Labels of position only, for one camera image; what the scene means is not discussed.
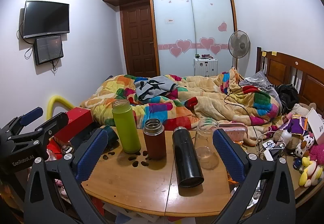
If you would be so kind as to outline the red rectangular box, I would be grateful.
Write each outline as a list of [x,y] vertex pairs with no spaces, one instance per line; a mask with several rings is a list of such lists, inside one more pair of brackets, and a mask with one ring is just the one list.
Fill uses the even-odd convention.
[[57,132],[54,137],[64,143],[69,142],[83,129],[93,123],[90,109],[75,107],[67,112],[68,124]]

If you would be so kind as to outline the dark teal pouch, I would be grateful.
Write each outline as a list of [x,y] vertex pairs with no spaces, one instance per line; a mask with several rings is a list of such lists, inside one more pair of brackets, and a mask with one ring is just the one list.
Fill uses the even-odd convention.
[[113,128],[109,125],[106,125],[105,127],[102,127],[102,129],[107,133],[108,135],[108,143],[106,148],[111,149],[113,148],[117,142],[118,142],[118,135],[117,133],[113,130]]

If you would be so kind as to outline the colourful patchwork blanket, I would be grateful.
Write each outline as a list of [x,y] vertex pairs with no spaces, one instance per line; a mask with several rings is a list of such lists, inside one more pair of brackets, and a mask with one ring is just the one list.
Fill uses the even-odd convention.
[[178,88],[166,96],[141,102],[134,85],[138,77],[118,75],[102,83],[80,106],[90,109],[94,120],[101,125],[114,126],[112,104],[117,99],[127,99],[138,129],[151,118],[159,119],[167,131],[178,126],[193,130],[202,118],[242,123],[248,128],[244,141],[250,146],[255,145],[258,136],[277,130],[283,124],[278,100],[256,86],[240,86],[242,78],[234,68],[212,77],[166,77],[178,84]]

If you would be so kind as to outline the black bag on bed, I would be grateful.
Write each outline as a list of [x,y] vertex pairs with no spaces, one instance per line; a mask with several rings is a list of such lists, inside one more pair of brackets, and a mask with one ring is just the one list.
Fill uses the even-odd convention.
[[296,88],[292,84],[281,84],[275,86],[282,105],[282,114],[288,114],[295,104],[299,103],[299,96]]

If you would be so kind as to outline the frosted sliding wardrobe doors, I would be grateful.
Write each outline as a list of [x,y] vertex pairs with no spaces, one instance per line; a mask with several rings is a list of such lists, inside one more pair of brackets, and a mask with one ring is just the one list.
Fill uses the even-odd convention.
[[194,76],[194,59],[217,59],[218,74],[232,68],[231,0],[153,0],[161,74]]

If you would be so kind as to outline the black white cow plush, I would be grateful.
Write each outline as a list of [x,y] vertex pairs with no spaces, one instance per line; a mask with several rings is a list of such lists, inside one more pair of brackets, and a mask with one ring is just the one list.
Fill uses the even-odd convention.
[[311,147],[314,145],[314,134],[309,133],[302,137],[302,140],[297,144],[295,148],[295,155],[299,158],[308,157]]

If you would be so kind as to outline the wooden bed headboard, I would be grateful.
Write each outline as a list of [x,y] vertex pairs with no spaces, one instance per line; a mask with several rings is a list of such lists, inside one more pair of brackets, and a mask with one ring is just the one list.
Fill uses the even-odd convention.
[[256,71],[262,70],[273,85],[292,84],[299,102],[316,104],[323,115],[323,68],[288,54],[256,49]]

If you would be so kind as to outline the standing electric fan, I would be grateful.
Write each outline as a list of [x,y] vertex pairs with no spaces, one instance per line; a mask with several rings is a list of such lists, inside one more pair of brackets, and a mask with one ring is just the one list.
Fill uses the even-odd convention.
[[237,30],[228,40],[228,50],[233,58],[233,67],[237,69],[238,60],[250,51],[250,39],[245,31]]

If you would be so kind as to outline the grey black garment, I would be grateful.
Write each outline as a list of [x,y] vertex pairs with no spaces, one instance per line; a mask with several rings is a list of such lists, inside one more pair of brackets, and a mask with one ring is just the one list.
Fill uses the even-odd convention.
[[134,85],[137,98],[141,102],[157,96],[166,96],[178,88],[178,84],[166,76],[138,77],[135,79]]

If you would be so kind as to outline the brown wooden door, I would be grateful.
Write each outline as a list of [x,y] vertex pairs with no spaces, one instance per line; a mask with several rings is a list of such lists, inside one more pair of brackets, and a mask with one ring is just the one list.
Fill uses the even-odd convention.
[[127,73],[145,78],[157,76],[150,4],[121,7],[121,23]]

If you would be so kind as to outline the yellow duck plush toy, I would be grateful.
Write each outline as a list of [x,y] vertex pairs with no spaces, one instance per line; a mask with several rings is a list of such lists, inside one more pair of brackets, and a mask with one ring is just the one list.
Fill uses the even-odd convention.
[[301,166],[302,174],[299,179],[299,186],[308,188],[316,186],[323,180],[323,167],[318,165],[316,161],[311,160],[310,157],[302,158]]

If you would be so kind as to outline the red thermos cup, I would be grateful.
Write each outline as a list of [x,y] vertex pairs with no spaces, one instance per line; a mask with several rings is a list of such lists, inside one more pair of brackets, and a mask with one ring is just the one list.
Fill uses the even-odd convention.
[[166,141],[164,126],[159,119],[148,119],[143,128],[144,140],[148,156],[153,160],[166,157]]

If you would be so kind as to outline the green bottle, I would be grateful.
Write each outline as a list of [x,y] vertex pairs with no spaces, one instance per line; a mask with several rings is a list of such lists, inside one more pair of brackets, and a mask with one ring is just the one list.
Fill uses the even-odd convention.
[[113,118],[125,153],[133,154],[141,149],[132,107],[127,99],[113,102]]

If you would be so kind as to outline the yellow foam tube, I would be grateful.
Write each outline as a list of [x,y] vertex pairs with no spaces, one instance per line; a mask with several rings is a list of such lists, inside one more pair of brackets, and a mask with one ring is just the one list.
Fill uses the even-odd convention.
[[53,117],[54,109],[56,107],[62,107],[65,110],[71,110],[75,108],[75,106],[64,97],[54,95],[49,99],[49,102],[47,104],[46,120],[49,120]]

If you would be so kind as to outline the wall-mounted black television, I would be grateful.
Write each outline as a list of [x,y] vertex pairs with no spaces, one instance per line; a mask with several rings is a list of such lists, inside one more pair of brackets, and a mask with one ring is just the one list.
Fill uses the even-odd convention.
[[69,4],[52,1],[25,2],[24,39],[69,32]]

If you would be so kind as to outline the black thermos bottle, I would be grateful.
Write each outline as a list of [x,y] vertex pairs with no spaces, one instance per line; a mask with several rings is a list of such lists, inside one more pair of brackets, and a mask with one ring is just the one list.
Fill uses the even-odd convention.
[[193,188],[201,185],[204,177],[189,131],[179,126],[174,129],[172,139],[178,186]]

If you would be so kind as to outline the white suitcase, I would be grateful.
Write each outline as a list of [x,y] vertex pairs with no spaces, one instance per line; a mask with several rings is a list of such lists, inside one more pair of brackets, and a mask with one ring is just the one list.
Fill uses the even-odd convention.
[[194,59],[194,75],[211,77],[218,75],[217,59]]

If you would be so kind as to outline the white cardboard box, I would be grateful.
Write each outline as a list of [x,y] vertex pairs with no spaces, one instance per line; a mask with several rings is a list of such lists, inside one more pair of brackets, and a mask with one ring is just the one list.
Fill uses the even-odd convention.
[[312,108],[306,115],[308,124],[314,134],[314,138],[317,144],[324,143],[324,124],[319,114]]

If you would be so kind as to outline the small wall monitor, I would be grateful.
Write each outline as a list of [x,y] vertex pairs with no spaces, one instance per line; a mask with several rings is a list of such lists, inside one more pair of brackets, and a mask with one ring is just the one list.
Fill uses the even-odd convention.
[[62,38],[60,35],[38,37],[33,45],[36,65],[52,62],[64,57]]

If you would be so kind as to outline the pink plush toy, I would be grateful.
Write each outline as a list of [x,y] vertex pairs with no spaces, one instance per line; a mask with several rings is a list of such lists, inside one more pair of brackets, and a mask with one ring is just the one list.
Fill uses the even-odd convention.
[[324,144],[313,145],[310,149],[310,158],[319,165],[324,165]]

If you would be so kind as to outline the clear glass jar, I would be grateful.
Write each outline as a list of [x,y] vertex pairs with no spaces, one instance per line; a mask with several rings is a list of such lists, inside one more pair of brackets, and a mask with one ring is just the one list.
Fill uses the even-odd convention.
[[213,133],[218,129],[218,122],[213,118],[200,119],[196,128],[194,148],[201,168],[214,170],[218,157],[214,150]]

